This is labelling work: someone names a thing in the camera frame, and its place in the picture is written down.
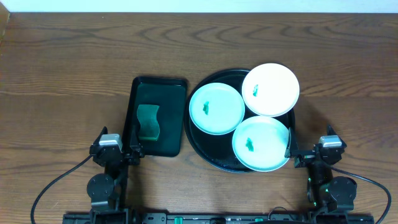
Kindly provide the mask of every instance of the black tray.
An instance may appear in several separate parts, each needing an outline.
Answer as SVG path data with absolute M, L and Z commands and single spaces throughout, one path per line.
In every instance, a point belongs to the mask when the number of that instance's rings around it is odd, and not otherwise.
M 239 162 L 233 152 L 232 136 L 234 132 L 220 136 L 214 136 L 200 131 L 190 118 L 189 102 L 192 95 L 200 87 L 209 83 L 225 83 L 235 88 L 240 94 L 242 94 L 242 83 L 244 77 L 249 73 L 249 71 L 250 70 L 247 69 L 228 69 L 210 75 L 195 87 L 189 96 L 187 104 L 185 105 L 185 132 L 192 147 L 199 154 L 199 156 L 201 156 L 211 165 L 229 172 L 253 172 L 253 170 L 247 168 L 241 162 Z M 257 114 L 253 113 L 248 107 L 246 107 L 243 120 L 252 116 L 257 116 Z M 294 130 L 295 119 L 293 109 L 286 114 L 275 117 L 275 119 L 284 124 L 286 128 L 292 128 Z
M 132 123 L 138 123 L 138 105 L 159 105 L 157 141 L 140 140 L 145 155 L 173 157 L 179 154 L 187 83 L 174 78 L 137 77 L 132 81 L 129 107 L 123 130 L 123 147 L 128 147 Z

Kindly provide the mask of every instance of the black mount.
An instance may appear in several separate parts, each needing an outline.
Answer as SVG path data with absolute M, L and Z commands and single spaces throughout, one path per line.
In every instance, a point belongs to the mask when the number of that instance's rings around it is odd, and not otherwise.
M 128 167 L 139 165 L 144 157 L 144 150 L 139 144 L 139 126 L 132 125 L 131 130 L 123 139 L 123 146 L 118 134 L 108 134 L 103 128 L 90 147 L 93 160 L 105 167 L 104 174 L 97 174 L 87 185 L 87 194 L 91 198 L 91 211 L 88 215 L 66 214 L 63 224 L 249 224 L 269 221 L 300 221 L 307 223 L 360 223 L 374 224 L 372 216 L 348 215 L 354 209 L 356 182 L 347 177 L 333 177 L 330 167 L 341 160 L 346 144 L 335 133 L 331 126 L 327 127 L 327 136 L 320 138 L 309 151 L 301 151 L 292 129 L 289 129 L 289 143 L 285 157 L 294 158 L 296 168 L 306 167 L 308 170 L 307 195 L 315 209 L 307 213 L 270 214 L 268 216 L 249 215 L 166 215 L 164 213 L 138 214 L 125 205 Z

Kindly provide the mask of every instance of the black rectangular tray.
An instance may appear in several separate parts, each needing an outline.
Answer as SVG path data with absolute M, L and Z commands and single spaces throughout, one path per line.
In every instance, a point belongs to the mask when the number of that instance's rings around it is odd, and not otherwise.
M 182 123 L 187 83 L 174 78 L 137 77 L 132 81 L 129 106 L 122 136 L 123 147 L 129 147 L 131 128 L 138 105 L 158 105 L 157 141 L 140 141 L 145 155 L 174 157 L 180 152 Z

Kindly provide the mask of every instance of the round black tray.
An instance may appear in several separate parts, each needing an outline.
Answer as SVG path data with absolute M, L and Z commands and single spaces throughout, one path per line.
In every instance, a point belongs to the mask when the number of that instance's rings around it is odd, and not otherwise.
M 211 165 L 229 172 L 253 172 L 253 170 L 247 168 L 241 162 L 239 162 L 235 156 L 235 153 L 233 152 L 232 136 L 234 132 L 232 131 L 228 134 L 214 136 L 200 131 L 192 122 L 189 115 L 189 103 L 191 101 L 192 95 L 200 87 L 209 83 L 225 83 L 235 88 L 240 94 L 242 94 L 242 83 L 244 77 L 249 73 L 249 71 L 250 70 L 247 69 L 228 69 L 210 75 L 195 87 L 189 96 L 187 104 L 185 105 L 185 132 L 192 147 L 199 154 L 199 156 L 201 156 Z M 246 106 L 243 120 L 252 116 L 257 116 L 257 114 L 253 113 Z M 294 130 L 295 119 L 293 109 L 286 114 L 275 117 L 275 119 L 280 121 L 287 128 L 292 127 Z

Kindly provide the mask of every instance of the green stain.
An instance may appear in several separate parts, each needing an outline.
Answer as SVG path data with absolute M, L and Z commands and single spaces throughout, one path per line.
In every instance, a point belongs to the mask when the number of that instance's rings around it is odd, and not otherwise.
M 207 101 L 207 102 L 203 105 L 203 111 L 205 112 L 206 115 L 209 114 L 209 101 Z
M 248 141 L 246 141 L 246 147 L 249 149 L 249 151 L 254 152 L 253 142 L 250 138 L 248 138 Z
M 257 91 L 259 89 L 259 85 L 255 85 L 253 89 L 253 96 L 257 96 Z

